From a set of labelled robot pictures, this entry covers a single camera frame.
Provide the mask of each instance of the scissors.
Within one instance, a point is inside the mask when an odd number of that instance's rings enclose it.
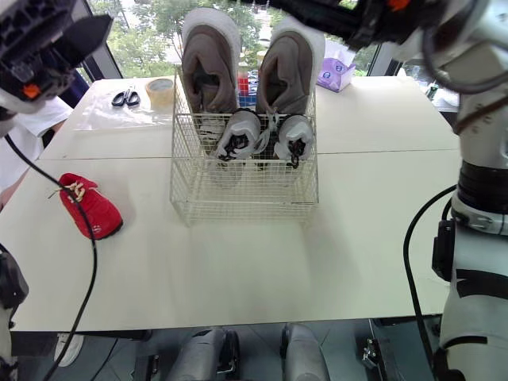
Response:
[[[122,107],[127,104],[128,107],[138,106],[140,104],[140,96],[132,87],[116,94],[111,101],[113,107]]]

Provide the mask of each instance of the orange part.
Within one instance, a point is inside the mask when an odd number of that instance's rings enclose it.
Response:
[[[392,12],[397,12],[398,10],[404,10],[410,2],[411,0],[388,0],[388,5]]]
[[[34,99],[37,97],[37,95],[40,94],[40,88],[33,83],[31,83],[29,85],[24,85],[23,86],[23,93],[30,99]]]

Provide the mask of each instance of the red baby shoe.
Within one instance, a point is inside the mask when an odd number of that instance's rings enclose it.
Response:
[[[109,237],[120,230],[123,225],[120,212],[110,200],[97,192],[96,183],[73,173],[66,173],[60,177],[60,184],[74,193],[88,217],[96,240]],[[74,218],[82,235],[90,238],[87,225],[78,207],[64,190],[60,190],[60,200]]]

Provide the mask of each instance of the white wire basket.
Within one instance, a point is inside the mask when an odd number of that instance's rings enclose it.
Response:
[[[203,220],[305,222],[318,203],[314,99],[312,95],[306,112],[314,146],[296,169],[289,161],[273,158],[273,144],[246,160],[224,162],[210,153],[217,148],[231,114],[193,114],[177,76],[171,203],[186,224]],[[280,123],[286,117],[280,115]],[[260,120],[264,131],[267,116],[260,115]],[[210,130],[217,133],[210,135]]]

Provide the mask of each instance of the purple tissue box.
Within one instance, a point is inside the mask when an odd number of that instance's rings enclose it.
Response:
[[[355,67],[354,63],[348,67],[335,58],[325,58],[317,84],[338,93],[351,82]]]

